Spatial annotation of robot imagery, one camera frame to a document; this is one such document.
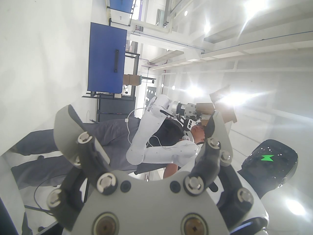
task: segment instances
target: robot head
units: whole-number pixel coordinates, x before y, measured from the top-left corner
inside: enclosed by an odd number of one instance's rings
[[[275,140],[262,142],[243,162],[238,172],[261,198],[281,187],[295,173],[298,155],[290,147]]]

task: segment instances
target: black handle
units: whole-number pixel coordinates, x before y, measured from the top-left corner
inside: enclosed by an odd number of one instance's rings
[[[119,50],[115,50],[114,73],[117,73]]]

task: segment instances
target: black cable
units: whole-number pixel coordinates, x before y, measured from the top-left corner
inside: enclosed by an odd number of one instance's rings
[[[45,181],[41,182],[41,183],[38,185],[38,187],[36,187],[35,192],[34,192],[34,200],[35,200],[36,205],[37,205],[43,212],[45,212],[46,214],[48,214],[48,215],[50,215],[50,216],[54,216],[54,215],[53,215],[53,214],[50,214],[50,213],[49,213],[49,210],[43,209],[43,208],[38,204],[35,195],[36,195],[37,189],[38,189],[44,182],[48,181],[49,179],[56,178],[56,177],[63,176],[63,175],[67,175],[67,174],[61,174],[61,175],[57,175],[57,176],[50,177],[50,178],[46,179]]]
[[[38,211],[38,212],[50,212],[49,210],[42,210],[40,208],[37,208],[37,207],[33,207],[33,206],[29,206],[29,205],[24,205],[24,207],[26,209],[30,209],[30,210],[35,210],[35,211]]]

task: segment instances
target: gray trousers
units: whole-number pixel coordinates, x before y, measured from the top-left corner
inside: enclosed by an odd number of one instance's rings
[[[43,154],[58,151],[53,130],[31,132],[16,144],[16,152],[22,155]],[[56,186],[62,183],[73,165],[64,156],[28,161],[12,167],[11,171],[19,189],[28,186]]]

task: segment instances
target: green light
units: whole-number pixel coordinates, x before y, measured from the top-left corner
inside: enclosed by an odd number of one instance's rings
[[[273,160],[271,159],[271,157],[273,157],[273,156],[274,156],[274,155],[262,155],[263,159],[261,159],[261,160],[273,161]]]

